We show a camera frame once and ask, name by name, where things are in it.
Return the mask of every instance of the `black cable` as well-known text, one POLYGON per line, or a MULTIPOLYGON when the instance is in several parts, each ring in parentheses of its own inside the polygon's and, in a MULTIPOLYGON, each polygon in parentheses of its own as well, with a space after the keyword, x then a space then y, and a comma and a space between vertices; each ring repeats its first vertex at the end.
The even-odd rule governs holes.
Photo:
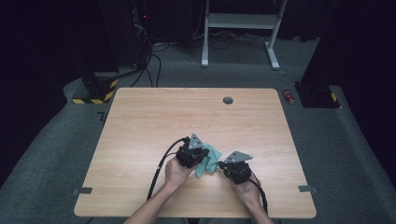
POLYGON ((146 70, 146 68, 145 68, 145 69, 142 69, 142 72, 139 74, 139 76, 138 76, 137 79, 134 81, 134 83, 132 83, 131 87, 133 87, 134 84, 136 84, 136 82, 140 79, 140 77, 141 77, 142 74, 145 72, 145 70, 146 70))
POLYGON ((258 40, 260 38, 260 36, 259 35, 256 35, 256 37, 254 37, 253 39, 251 39, 251 40, 234 40, 234 42, 235 43, 238 43, 238 44, 253 44, 253 43, 260 43, 261 41, 256 41, 256 40, 258 40))
POLYGON ((163 162, 165 161, 166 157, 169 156, 169 155, 168 155, 169 151, 170 151, 177 143, 179 143, 179 142, 181 142, 181 141, 186 142, 186 141, 188 141, 188 138, 185 137, 185 138, 180 138, 180 139, 178 139, 174 144, 172 144, 172 146, 170 146, 170 147, 168 148, 168 150, 166 150, 165 154, 163 154, 163 158, 161 159, 160 164, 158 164, 157 171, 155 172, 155 175, 154 175, 154 177, 152 178, 151 186, 149 187, 149 191, 148 191, 148 198, 147 198, 147 200, 149 200, 149 199, 151 198, 152 191, 154 191, 155 183, 157 183, 158 175, 160 174, 161 168, 163 167, 163 162))
POLYGON ((88 221, 85 224, 90 224, 93 221, 94 217, 90 217, 90 219, 88 219, 88 221))
POLYGON ((222 47, 222 48, 218 48, 218 47, 214 47, 213 45, 210 45, 210 44, 207 44, 210 48, 212 48, 212 49, 227 49, 227 48, 229 48, 232 44, 233 44, 233 37, 232 36, 230 36, 230 35, 226 35, 227 37, 229 37, 228 39, 222 39, 222 38, 219 38, 218 36, 216 37, 216 40, 218 40, 218 41, 229 41, 230 43, 227 45, 227 46, 225 46, 225 47, 222 47))
POLYGON ((257 183, 259 184, 259 186, 262 185, 262 183, 260 182, 260 180, 257 178, 257 176, 253 173, 253 171, 251 172, 254 175, 254 178, 256 178, 257 183))
POLYGON ((249 179, 248 181, 250 181, 251 183, 253 183, 257 189, 259 189, 260 195, 262 196, 262 207, 264 208, 265 213, 268 215, 268 202, 267 199, 265 198, 265 193, 264 190, 262 189, 262 187, 260 187, 259 184, 257 184, 254 180, 249 179))
POLYGON ((162 52, 165 51, 167 49, 169 49, 169 47, 171 46, 171 44, 169 42, 166 42, 167 46, 164 49, 158 49, 158 50, 153 50, 152 52, 156 53, 156 52, 162 52))
POLYGON ((145 69, 148 68, 149 62, 151 62, 151 55, 152 55, 152 45, 151 45, 151 48, 150 48, 150 50, 149 50, 149 54, 148 54, 148 63, 146 63, 145 69))
POLYGON ((148 67, 146 67, 146 71, 148 71, 149 83, 150 83, 151 87, 154 87, 154 86, 152 85, 151 73, 149 72, 149 68, 148 68, 148 67))
POLYGON ((175 154, 176 154, 176 152, 169 153, 168 155, 165 156, 165 158, 167 158, 170 155, 175 155, 175 154))
POLYGON ((160 79, 160 73, 161 73, 161 68, 163 67, 163 63, 161 62, 160 57, 158 57, 157 55, 151 54, 151 56, 153 56, 154 58, 157 58, 158 62, 160 62, 160 67, 158 68, 158 73, 157 73, 157 81, 155 84, 155 87, 158 87, 158 80, 160 79))
POLYGON ((192 46, 196 49, 201 48, 204 45, 203 40, 194 40, 192 41, 192 46))
POLYGON ((192 35, 192 39, 194 39, 195 35, 198 33, 199 27, 201 25, 202 15, 204 14, 203 11, 204 11, 204 1, 201 1, 201 15, 199 16, 197 29, 195 30, 194 34, 192 35))

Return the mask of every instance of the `teal cloth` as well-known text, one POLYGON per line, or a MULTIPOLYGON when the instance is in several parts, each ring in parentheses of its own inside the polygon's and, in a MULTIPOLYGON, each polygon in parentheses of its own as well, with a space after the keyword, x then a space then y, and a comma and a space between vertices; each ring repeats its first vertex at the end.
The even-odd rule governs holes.
POLYGON ((218 160, 221 156, 221 153, 219 153, 208 143, 204 143, 203 148, 209 149, 209 153, 207 154, 207 156, 204 157, 204 159, 201 161, 201 163, 198 164, 197 168, 195 169, 195 174, 198 177, 201 177, 205 170, 207 170, 207 172, 210 174, 215 172, 216 168, 218 168, 219 166, 218 160))

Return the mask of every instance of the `human hand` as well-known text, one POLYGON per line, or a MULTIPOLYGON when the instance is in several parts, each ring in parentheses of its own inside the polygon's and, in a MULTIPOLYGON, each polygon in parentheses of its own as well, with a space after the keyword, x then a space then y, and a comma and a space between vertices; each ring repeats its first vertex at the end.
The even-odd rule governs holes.
POLYGON ((165 167, 165 184, 173 190, 180 188, 186 183, 190 173, 195 170, 195 166, 188 169, 182 167, 176 157, 166 163, 165 167))
MULTIPOLYGON (((256 177, 254 175, 250 176, 250 179, 253 180, 256 184, 258 184, 259 186, 260 181, 258 182, 258 180, 256 179, 256 177)), ((242 184, 238 184, 235 185, 234 183, 232 183, 233 185, 233 190, 235 190, 236 194, 238 195, 239 200, 247 207, 250 206, 261 206, 260 203, 260 192, 258 190, 258 188, 251 183, 250 181, 247 181, 245 183, 242 184)))

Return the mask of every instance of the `wire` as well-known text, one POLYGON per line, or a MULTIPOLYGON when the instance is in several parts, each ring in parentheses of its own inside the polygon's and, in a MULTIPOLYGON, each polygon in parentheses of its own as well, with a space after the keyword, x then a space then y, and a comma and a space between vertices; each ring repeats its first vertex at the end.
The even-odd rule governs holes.
POLYGON ((221 5, 220 5, 220 8, 219 8, 219 12, 222 11, 222 6, 223 6, 223 5, 224 5, 224 0, 221 1, 221 5))
POLYGON ((144 36, 147 35, 147 34, 146 34, 146 29, 143 28, 143 26, 135 24, 134 27, 136 27, 136 30, 138 31, 138 33, 139 33, 140 35, 142 35, 142 31, 144 31, 144 36))
POLYGON ((194 34, 192 35, 192 39, 194 39, 195 35, 198 33, 199 27, 201 25, 201 20, 202 20, 202 11, 204 10, 204 0, 201 1, 201 15, 199 16, 199 22, 197 29, 195 30, 194 34))
POLYGON ((204 41, 203 40, 194 40, 192 41, 192 46, 196 49, 202 47, 204 45, 204 41))
POLYGON ((155 175, 154 175, 154 177, 152 178, 151 186, 149 187, 149 191, 148 191, 148 198, 147 198, 147 200, 149 200, 149 199, 151 198, 152 191, 154 191, 155 183, 157 183, 158 175, 160 174, 161 168, 163 168, 163 162, 165 161, 166 157, 169 156, 169 155, 168 155, 169 151, 172 150, 172 148, 173 148, 177 143, 182 142, 182 141, 183 141, 183 142, 187 142, 187 141, 188 141, 188 137, 178 139, 174 144, 172 144, 172 146, 170 146, 170 147, 168 148, 168 150, 166 150, 165 154, 163 154, 163 158, 161 159, 160 164, 158 164, 157 171, 155 172, 155 175))
POLYGON ((93 221, 94 217, 90 217, 85 224, 90 224, 93 221))
POLYGON ((252 43, 258 43, 258 42, 260 42, 260 41, 256 41, 257 39, 259 39, 260 38, 260 36, 259 35, 256 35, 253 39, 251 39, 251 40, 237 40, 237 39, 235 39, 234 40, 234 42, 235 43, 239 43, 239 44, 252 44, 252 43))
POLYGON ((148 67, 146 67, 146 71, 148 71, 149 83, 150 83, 151 87, 154 87, 154 86, 152 85, 151 73, 149 72, 149 68, 148 68, 148 67))
POLYGON ((163 67, 163 63, 161 62, 160 57, 158 57, 155 54, 151 54, 152 57, 158 59, 158 62, 160 63, 160 67, 158 68, 158 73, 157 73, 157 81, 155 83, 155 87, 158 87, 158 81, 160 80, 160 73, 161 73, 161 68, 163 67))
POLYGON ((249 179, 248 181, 250 181, 252 184, 254 184, 257 187, 257 189, 259 189, 260 195, 262 196, 262 207, 264 208, 265 213, 268 215, 268 202, 265 197, 265 192, 262 189, 262 187, 260 187, 260 180, 257 178, 256 175, 254 175, 254 177, 256 178, 257 183, 252 179, 249 179))
POLYGON ((195 55, 196 55, 196 57, 195 57, 195 61, 194 61, 194 62, 192 62, 192 63, 197 63, 197 62, 198 62, 198 59, 199 59, 199 53, 198 53, 198 50, 197 50, 197 48, 194 48, 194 47, 192 47, 192 49, 194 49, 194 51, 195 51, 195 55))
POLYGON ((167 157, 170 156, 170 155, 175 155, 175 154, 176 154, 176 152, 169 153, 168 155, 166 155, 165 158, 167 158, 167 157))
POLYGON ((210 48, 212 48, 212 49, 227 49, 233 44, 233 37, 230 34, 226 34, 226 37, 228 37, 227 39, 226 38, 221 38, 221 37, 224 37, 224 36, 223 35, 217 35, 216 36, 216 40, 218 40, 218 41, 229 41, 230 43, 227 46, 222 47, 222 48, 214 47, 213 45, 210 45, 210 44, 207 44, 207 45, 210 48))
POLYGON ((204 37, 204 34, 200 34, 200 35, 194 37, 192 40, 196 40, 196 39, 199 39, 199 38, 202 38, 202 37, 204 37))
POLYGON ((154 51, 152 51, 152 52, 156 53, 156 52, 165 51, 166 49, 169 49, 169 47, 171 46, 171 44, 170 44, 169 42, 154 44, 154 46, 160 46, 160 45, 164 45, 164 44, 166 44, 166 48, 154 50, 154 51))
POLYGON ((145 69, 142 69, 142 72, 140 72, 139 76, 138 76, 137 79, 134 81, 134 83, 132 83, 131 87, 133 87, 134 84, 136 84, 136 82, 139 80, 139 78, 142 76, 142 74, 145 72, 145 70, 146 70, 146 68, 145 68, 145 69))

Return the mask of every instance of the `wooden table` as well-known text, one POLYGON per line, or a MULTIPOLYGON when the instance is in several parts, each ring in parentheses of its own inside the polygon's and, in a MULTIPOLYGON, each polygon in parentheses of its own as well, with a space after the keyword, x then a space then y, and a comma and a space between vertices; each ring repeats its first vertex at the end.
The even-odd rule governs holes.
MULTIPOLYGON (((121 88, 107 116, 75 214, 128 217, 147 198, 163 153, 196 133, 221 152, 253 156, 247 161, 262 182, 270 217, 311 218, 316 209, 278 94, 271 89, 121 88), (223 103, 232 97, 233 103, 223 103)), ((181 144, 175 146, 177 151, 181 144)), ((164 167, 154 192, 164 182, 164 167)), ((218 169, 192 173, 160 217, 249 217, 218 169)))

